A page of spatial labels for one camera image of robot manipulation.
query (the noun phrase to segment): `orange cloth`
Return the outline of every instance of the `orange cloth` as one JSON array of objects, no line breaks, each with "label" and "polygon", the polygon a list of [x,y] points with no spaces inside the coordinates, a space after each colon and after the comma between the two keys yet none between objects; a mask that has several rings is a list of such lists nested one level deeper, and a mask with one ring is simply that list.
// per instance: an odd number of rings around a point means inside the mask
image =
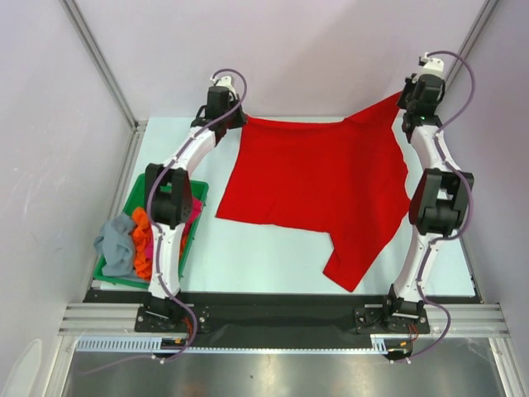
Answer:
[{"label": "orange cloth", "polygon": [[138,225],[131,234],[132,241],[136,247],[134,269],[138,277],[150,281],[150,277],[152,276],[152,259],[145,256],[145,249],[152,243],[152,230],[150,229],[149,217],[143,208],[138,207],[132,213],[131,218]]}]

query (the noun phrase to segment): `green basket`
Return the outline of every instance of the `green basket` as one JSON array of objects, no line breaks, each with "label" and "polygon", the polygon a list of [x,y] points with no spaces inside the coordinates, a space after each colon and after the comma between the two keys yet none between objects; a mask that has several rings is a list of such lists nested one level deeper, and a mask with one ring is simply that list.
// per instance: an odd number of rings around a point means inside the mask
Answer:
[{"label": "green basket", "polygon": [[[198,182],[196,180],[191,181],[191,192],[193,193],[194,198],[199,199],[202,201],[203,204],[206,203],[206,196],[207,196],[207,190],[209,186],[206,182]],[[170,189],[169,186],[163,187],[162,191],[168,191]],[[123,212],[126,213],[128,216],[131,216],[134,210],[138,207],[144,207],[145,203],[145,174],[141,174],[138,176],[138,179],[134,183],[134,188],[132,188],[131,195],[127,199],[125,203],[125,207],[123,209]],[[189,231],[189,237],[188,237],[188,243],[186,244],[183,255],[180,258],[179,263],[179,278],[182,277],[183,268],[185,267],[185,262],[188,259],[189,250],[191,249],[191,243],[193,242],[195,232],[197,231],[198,221],[200,221],[200,216],[193,222],[193,225],[191,226],[191,230]],[[101,256],[99,258],[98,264],[96,265],[96,269],[93,272],[93,278],[96,280],[101,281],[108,281],[113,284],[122,284],[122,285],[129,285],[130,287],[136,287],[136,288],[142,288],[147,289],[149,288],[148,282],[142,282],[142,281],[134,281],[134,280],[128,280],[128,279],[122,279],[120,277],[108,277],[102,274],[102,268],[107,264],[107,261],[105,261],[105,257]]]}]

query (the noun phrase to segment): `laundry pile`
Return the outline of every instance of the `laundry pile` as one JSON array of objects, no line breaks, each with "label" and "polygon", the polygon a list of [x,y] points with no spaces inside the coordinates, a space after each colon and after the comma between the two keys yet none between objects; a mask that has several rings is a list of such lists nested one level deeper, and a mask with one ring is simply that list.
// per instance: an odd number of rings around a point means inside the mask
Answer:
[{"label": "laundry pile", "polygon": [[[191,218],[185,225],[180,241],[180,258],[185,250],[191,225],[202,212],[202,207],[202,202],[193,197]],[[142,207],[136,208],[130,217],[121,213],[106,222],[93,246],[107,262],[102,268],[103,275],[150,281],[154,240],[149,217]]]}]

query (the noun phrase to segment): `white table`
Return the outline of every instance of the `white table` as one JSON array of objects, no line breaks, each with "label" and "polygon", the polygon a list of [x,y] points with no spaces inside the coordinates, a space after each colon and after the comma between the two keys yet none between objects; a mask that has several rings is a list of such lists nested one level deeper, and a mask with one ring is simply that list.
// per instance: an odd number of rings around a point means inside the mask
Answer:
[{"label": "white table", "polygon": [[[305,122],[339,120],[335,117],[281,119]],[[145,172],[149,163],[164,161],[182,143],[188,135],[191,121],[191,118],[162,117],[152,117],[149,120],[129,192],[137,176]],[[402,120],[398,117],[393,130],[409,168],[406,190],[408,196],[412,197],[422,169],[415,151],[400,130],[401,123]],[[215,218],[236,162],[240,142],[241,130],[229,131],[192,176],[192,179],[207,182],[209,192],[207,206],[200,219],[181,280],[182,289],[207,292],[348,294],[322,273],[332,252],[328,234]],[[393,240],[380,252],[353,294],[388,293],[389,286],[403,266],[411,233],[412,228],[405,217]],[[442,247],[431,273],[427,293],[474,296],[469,269],[459,242],[446,243]]]}]

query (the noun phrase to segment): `metal floor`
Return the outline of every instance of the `metal floor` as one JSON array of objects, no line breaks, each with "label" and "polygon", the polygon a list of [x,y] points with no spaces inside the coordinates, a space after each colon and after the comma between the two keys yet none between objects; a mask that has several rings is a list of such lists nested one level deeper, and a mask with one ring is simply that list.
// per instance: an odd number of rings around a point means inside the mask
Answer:
[{"label": "metal floor", "polygon": [[92,375],[75,374],[76,368],[84,371],[120,358],[76,353],[63,397],[505,395],[488,339],[445,340],[411,365],[366,355],[190,353],[163,366],[138,360]]}]

